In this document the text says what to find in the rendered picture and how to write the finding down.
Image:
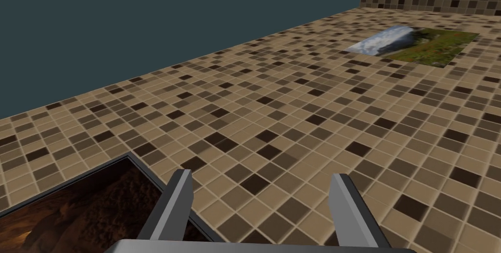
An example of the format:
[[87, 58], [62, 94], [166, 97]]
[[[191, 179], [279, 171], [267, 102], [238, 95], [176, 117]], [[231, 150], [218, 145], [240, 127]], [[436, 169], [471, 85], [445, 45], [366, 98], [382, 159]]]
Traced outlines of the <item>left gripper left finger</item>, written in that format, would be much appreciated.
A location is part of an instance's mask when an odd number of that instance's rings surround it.
[[191, 170], [176, 170], [137, 238], [141, 240], [183, 240], [193, 199]]

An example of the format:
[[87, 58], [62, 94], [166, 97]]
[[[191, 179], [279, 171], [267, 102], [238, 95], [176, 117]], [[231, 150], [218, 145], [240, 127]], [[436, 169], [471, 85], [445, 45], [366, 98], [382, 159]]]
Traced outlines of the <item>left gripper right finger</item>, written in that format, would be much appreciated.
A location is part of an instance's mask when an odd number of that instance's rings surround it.
[[331, 177], [328, 205], [340, 246], [390, 248], [391, 245], [347, 174]]

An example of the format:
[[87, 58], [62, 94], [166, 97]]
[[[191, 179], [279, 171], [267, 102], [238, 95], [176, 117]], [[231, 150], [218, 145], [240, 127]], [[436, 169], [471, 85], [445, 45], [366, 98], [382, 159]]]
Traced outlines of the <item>landscape picture with meadow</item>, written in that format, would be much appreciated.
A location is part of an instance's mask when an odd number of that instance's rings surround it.
[[349, 46], [345, 51], [444, 68], [478, 33], [395, 25]]

